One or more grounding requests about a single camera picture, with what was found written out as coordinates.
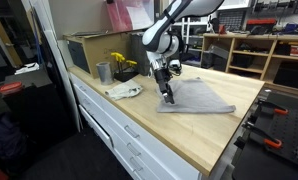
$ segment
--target white drawer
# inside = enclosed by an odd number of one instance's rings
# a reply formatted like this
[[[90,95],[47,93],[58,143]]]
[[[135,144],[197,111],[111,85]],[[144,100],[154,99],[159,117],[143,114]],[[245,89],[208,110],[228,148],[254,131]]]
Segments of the white drawer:
[[[74,88],[78,97],[80,104],[86,109],[86,111],[94,117],[98,123],[104,128],[107,129],[107,121],[106,115],[103,112],[102,108],[100,108],[90,97],[82,92],[76,84],[74,84]]]
[[[115,133],[112,133],[113,152],[117,159],[134,179],[156,180],[154,173],[128,149],[127,145]]]
[[[110,136],[94,121],[94,119],[87,113],[87,111],[79,105],[81,114],[85,117],[89,126],[98,134],[102,141],[108,146],[109,149],[112,149],[112,142]]]
[[[86,83],[84,83],[78,77],[76,77],[74,74],[70,74],[72,82],[76,85],[76,89],[79,89],[80,91],[87,94],[90,97],[90,99],[92,99],[99,107],[102,108],[101,96],[96,91],[91,89]]]
[[[146,147],[140,145],[136,140],[131,138],[127,132],[121,127],[117,122],[111,118],[110,116],[108,118],[108,126],[112,131],[114,131],[116,134],[119,134],[119,137],[121,140],[126,144],[127,149],[133,154],[133,156],[136,157],[136,159],[141,160],[145,162],[146,166],[151,169],[154,174],[159,175],[159,179],[162,180],[174,180],[176,179],[173,177],[172,174],[170,174],[167,171],[167,167],[165,167],[164,164],[159,163],[156,161],[156,159],[153,157],[153,155],[148,152]]]
[[[105,109],[105,114],[107,117],[107,122],[109,127],[113,125],[112,130],[117,131],[117,134],[123,138],[124,141],[133,139],[137,144],[133,144],[139,151],[143,149],[147,152],[151,159],[143,159],[147,166],[161,179],[164,177],[164,173],[160,172],[160,167],[164,171],[168,172],[169,176],[174,179],[188,179],[197,180],[199,179],[199,171],[191,166],[188,162],[178,156],[175,152],[169,149],[166,145],[161,143],[150,133],[136,124],[132,119],[122,113],[119,109],[114,107],[109,101],[103,99],[103,109]],[[120,128],[115,128],[113,121],[120,126]]]

